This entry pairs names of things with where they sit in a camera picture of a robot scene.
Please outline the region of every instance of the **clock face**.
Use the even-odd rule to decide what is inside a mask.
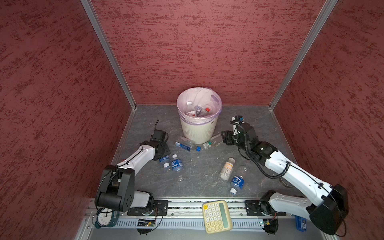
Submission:
[[[111,209],[103,209],[101,213],[97,215],[97,222],[101,226],[107,226],[111,222],[113,212],[114,211],[112,211]]]

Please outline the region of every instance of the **plastic bag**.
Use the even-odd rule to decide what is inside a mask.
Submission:
[[[200,106],[203,109],[209,108],[211,113],[205,117],[191,117],[185,114],[187,102],[191,101],[192,106]],[[180,118],[191,125],[203,125],[215,119],[222,110],[220,96],[210,88],[190,88],[182,92],[177,98],[177,109]]]

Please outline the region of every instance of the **aluminum frame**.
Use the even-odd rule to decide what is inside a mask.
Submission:
[[[108,57],[109,62],[111,63],[111,66],[116,74],[116,77],[118,78],[120,85],[125,93],[125,96],[127,97],[129,104],[131,105],[131,108],[134,109],[137,104],[133,98],[133,95],[131,93],[131,90],[129,89],[129,86],[127,84],[127,81],[124,77],[123,72],[121,71],[121,68],[119,66],[119,63],[113,53],[113,50],[111,48],[111,45],[108,42],[107,36],[104,33],[103,27],[101,26],[101,23],[99,21],[99,18],[97,17],[97,14],[95,12],[95,9],[93,8],[93,5],[91,3],[91,0],[80,0],[85,12],[88,15],[88,18],[93,26],[93,29],[96,32],[97,37],[99,38],[99,41],[101,43],[101,46],[103,47],[105,54]]]
[[[304,57],[306,56],[307,52],[311,48],[313,42],[315,41],[317,35],[319,34],[320,30],[324,26],[325,21],[328,19],[329,15],[331,14],[334,6],[338,0],[326,0],[323,7],[321,8],[319,15],[317,16],[315,22],[313,23],[307,37],[305,38],[299,52],[296,55],[296,58],[293,60],[293,63],[291,67],[289,68],[287,74],[285,75],[279,89],[275,93],[275,96],[273,97],[271,103],[269,104],[269,107],[273,110],[280,100],[281,96],[283,95],[285,89],[287,88],[288,84],[293,78],[293,75],[296,73],[297,69],[299,68],[301,62],[303,61]]]

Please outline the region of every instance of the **clear plastic bottle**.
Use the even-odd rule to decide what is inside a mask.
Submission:
[[[217,147],[221,143],[223,143],[223,137],[221,136],[221,134],[218,134],[216,136],[213,136],[208,142],[204,143],[203,147],[205,150],[207,150],[210,147]]]
[[[187,102],[187,108],[185,109],[185,114],[190,117],[197,117],[194,107],[192,107],[192,102]]]
[[[231,194],[236,195],[237,191],[242,190],[244,186],[244,177],[247,175],[248,170],[245,166],[240,166],[236,171],[235,176],[231,182]]]
[[[163,158],[160,158],[159,162],[160,162],[160,165],[163,166],[165,169],[167,169],[167,170],[169,169],[169,163],[170,163],[169,156],[165,156]]]
[[[172,155],[172,170],[177,172],[184,168],[183,163],[178,159],[177,154]]]
[[[211,110],[209,109],[209,108],[205,108],[205,109],[203,109],[201,112],[200,112],[200,115],[199,115],[199,117],[205,117],[205,116],[208,116],[208,115],[210,115],[210,112]]]
[[[196,150],[196,151],[200,152],[200,147],[197,147],[196,144],[194,143],[194,141],[192,141],[186,137],[177,136],[175,144],[177,147],[184,148],[187,151]]]
[[[219,174],[219,179],[224,179],[228,181],[229,176],[231,176],[233,166],[235,165],[235,160],[233,158],[228,158],[228,161],[225,162],[221,172]]]

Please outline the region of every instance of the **water bottle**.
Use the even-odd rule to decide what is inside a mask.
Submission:
[[[192,102],[187,102],[187,108],[185,109],[185,114],[190,117],[197,117],[194,107],[192,107]]]
[[[199,117],[205,117],[205,116],[207,116],[207,115],[210,115],[210,112],[211,110],[209,109],[209,108],[205,108],[205,109],[203,109],[201,112],[200,112],[200,115],[199,115]]]
[[[165,156],[163,158],[160,158],[159,162],[160,162],[160,165],[164,166],[165,169],[167,169],[167,170],[169,169],[169,163],[170,163],[169,156]]]
[[[213,136],[211,138],[211,140],[209,140],[208,142],[204,143],[203,147],[204,147],[205,150],[207,150],[210,147],[217,147],[221,143],[223,143],[223,137],[221,136],[221,134],[217,134],[216,136]]]
[[[177,172],[184,168],[183,163],[178,159],[177,154],[172,155],[172,170]]]
[[[247,175],[248,170],[245,166],[240,166],[236,171],[236,175],[231,182],[231,194],[236,195],[237,191],[242,190],[244,186],[244,177]]]
[[[182,136],[177,136],[175,144],[177,147],[184,148],[187,151],[196,150],[200,152],[201,149],[200,147],[196,146],[194,141]]]
[[[234,164],[235,164],[235,160],[230,157],[228,161],[225,162],[223,168],[221,169],[221,172],[219,174],[219,179],[221,178],[228,181],[229,176],[231,176]]]

